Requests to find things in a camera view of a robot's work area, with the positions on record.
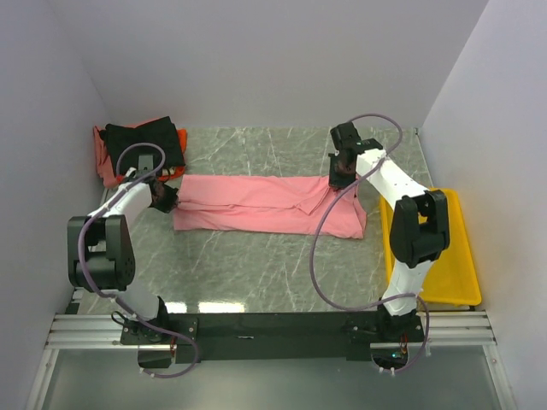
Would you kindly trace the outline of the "pink t shirt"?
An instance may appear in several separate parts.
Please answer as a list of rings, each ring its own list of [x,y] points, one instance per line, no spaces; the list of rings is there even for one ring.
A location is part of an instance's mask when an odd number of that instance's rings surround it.
[[[312,235],[336,196],[327,176],[187,175],[173,225],[176,231]]]

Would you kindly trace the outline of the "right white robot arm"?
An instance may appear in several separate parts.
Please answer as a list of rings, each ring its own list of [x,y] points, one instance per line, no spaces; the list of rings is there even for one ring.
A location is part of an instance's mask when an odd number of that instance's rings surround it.
[[[381,297],[375,330],[393,341],[415,315],[415,296],[426,274],[450,245],[448,200],[441,190],[429,190],[414,181],[373,138],[363,140],[351,122],[335,126],[331,137],[329,185],[342,190],[369,171],[367,181],[392,210],[389,247],[395,264]]]

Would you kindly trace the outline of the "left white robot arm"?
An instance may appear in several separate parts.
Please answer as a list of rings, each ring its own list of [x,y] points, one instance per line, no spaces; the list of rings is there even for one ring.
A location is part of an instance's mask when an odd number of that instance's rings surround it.
[[[176,208],[178,190],[158,177],[165,155],[141,154],[123,174],[114,195],[86,216],[69,220],[68,279],[116,303],[126,316],[124,331],[161,343],[170,335],[165,302],[135,279],[136,261],[130,227],[148,208],[168,214]]]

